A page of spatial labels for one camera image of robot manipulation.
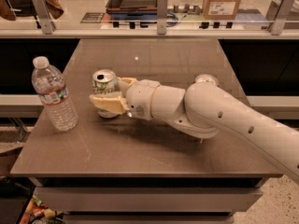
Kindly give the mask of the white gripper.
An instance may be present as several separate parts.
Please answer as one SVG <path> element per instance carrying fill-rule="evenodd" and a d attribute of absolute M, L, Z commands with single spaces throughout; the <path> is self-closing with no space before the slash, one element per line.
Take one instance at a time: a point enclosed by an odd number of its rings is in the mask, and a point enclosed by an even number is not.
<path fill-rule="evenodd" d="M 139 80 L 135 77 L 119 77 L 120 91 L 107 94 L 91 94 L 91 103 L 108 112 L 122 115 L 128 110 L 128 116 L 135 119 L 152 120 L 150 105 L 153 93 L 160 86 L 158 81 Z"/>

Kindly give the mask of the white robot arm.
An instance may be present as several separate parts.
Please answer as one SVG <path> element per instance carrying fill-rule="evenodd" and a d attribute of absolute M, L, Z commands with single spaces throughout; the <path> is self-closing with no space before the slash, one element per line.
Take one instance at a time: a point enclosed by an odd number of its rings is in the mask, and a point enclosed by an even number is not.
<path fill-rule="evenodd" d="M 162 120 L 199 139 L 226 131 L 299 183 L 299 132 L 244 105 L 219 88 L 214 78 L 199 76 L 184 90 L 126 77 L 119 91 L 92 94 L 90 100 L 95 107 L 114 114 Z"/>

